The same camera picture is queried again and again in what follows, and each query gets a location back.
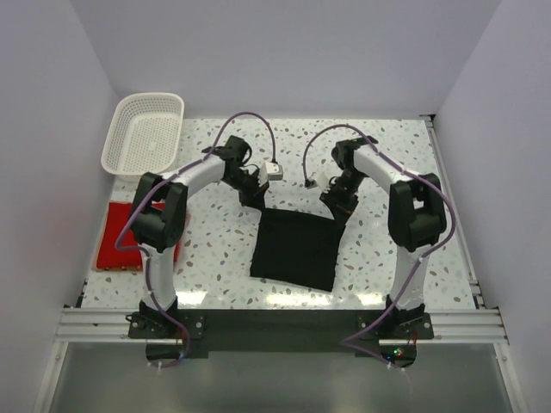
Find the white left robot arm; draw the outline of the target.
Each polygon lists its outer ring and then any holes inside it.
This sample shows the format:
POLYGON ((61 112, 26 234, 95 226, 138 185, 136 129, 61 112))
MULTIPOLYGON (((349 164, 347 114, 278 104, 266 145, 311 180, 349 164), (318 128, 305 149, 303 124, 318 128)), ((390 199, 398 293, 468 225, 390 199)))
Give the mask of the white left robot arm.
POLYGON ((250 172, 245 163, 251 147, 236 136, 203 152, 204 157, 179 170, 145 173, 133 198, 129 230, 145 275, 139 313, 149 317, 147 325, 159 337, 172 336, 178 327, 174 253, 185 229, 189 199, 207 186, 223 182, 238 192, 241 206, 263 210, 269 175, 282 171, 277 163, 265 163, 250 172))

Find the white plastic basket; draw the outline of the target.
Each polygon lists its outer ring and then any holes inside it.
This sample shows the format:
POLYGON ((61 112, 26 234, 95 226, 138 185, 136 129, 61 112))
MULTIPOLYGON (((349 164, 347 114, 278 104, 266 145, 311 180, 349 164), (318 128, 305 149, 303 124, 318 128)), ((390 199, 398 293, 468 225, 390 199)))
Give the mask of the white plastic basket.
POLYGON ((172 93, 138 93, 122 99, 103 146, 101 165, 113 176, 132 180, 162 173, 175 161, 185 104, 172 93))

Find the aluminium frame rail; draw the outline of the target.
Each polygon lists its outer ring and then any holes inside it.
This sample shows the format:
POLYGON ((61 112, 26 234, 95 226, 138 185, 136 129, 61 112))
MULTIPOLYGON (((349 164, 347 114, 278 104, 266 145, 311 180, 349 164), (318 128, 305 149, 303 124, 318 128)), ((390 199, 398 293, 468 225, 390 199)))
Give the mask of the aluminium frame rail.
MULTIPOLYGON (((127 342, 132 309, 66 308, 55 333, 60 342, 127 342)), ((498 310, 433 310, 429 312, 434 344, 505 344, 508 336, 498 310)))

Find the black t shirt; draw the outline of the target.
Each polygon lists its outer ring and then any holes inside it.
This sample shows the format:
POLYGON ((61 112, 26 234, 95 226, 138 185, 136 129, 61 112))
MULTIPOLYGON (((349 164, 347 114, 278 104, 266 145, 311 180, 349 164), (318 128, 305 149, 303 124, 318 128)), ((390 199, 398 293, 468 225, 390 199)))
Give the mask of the black t shirt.
POLYGON ((344 229, 334 219, 265 209, 258 224, 250 276, 330 293, 344 229))

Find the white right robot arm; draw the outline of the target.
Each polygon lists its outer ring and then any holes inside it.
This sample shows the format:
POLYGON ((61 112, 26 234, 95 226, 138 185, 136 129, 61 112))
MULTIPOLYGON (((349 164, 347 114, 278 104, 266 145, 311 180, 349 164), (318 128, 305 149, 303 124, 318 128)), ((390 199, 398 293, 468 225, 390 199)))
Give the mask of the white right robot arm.
POLYGON ((360 184, 373 180, 388 195, 387 228, 397 246, 396 268, 390 310, 383 320, 388 335, 401 338, 424 315, 424 278, 429 255, 447 229, 441 184, 434 174, 416 175, 403 170, 390 157, 374 148, 371 138, 346 139, 336 143, 331 156, 342 173, 328 180, 320 200, 339 224, 346 224, 355 211, 360 184))

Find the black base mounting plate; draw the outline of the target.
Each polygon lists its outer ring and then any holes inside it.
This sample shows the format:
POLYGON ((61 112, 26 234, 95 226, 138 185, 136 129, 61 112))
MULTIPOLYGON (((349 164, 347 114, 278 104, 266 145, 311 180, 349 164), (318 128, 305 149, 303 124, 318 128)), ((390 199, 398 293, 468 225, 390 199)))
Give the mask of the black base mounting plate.
POLYGON ((145 356, 161 363, 206 359, 214 352, 336 353, 342 342, 358 356, 375 354, 400 367, 417 357, 417 343, 435 333, 428 313, 389 315, 379 310, 170 310, 145 307, 126 316, 128 337, 146 343, 145 356))

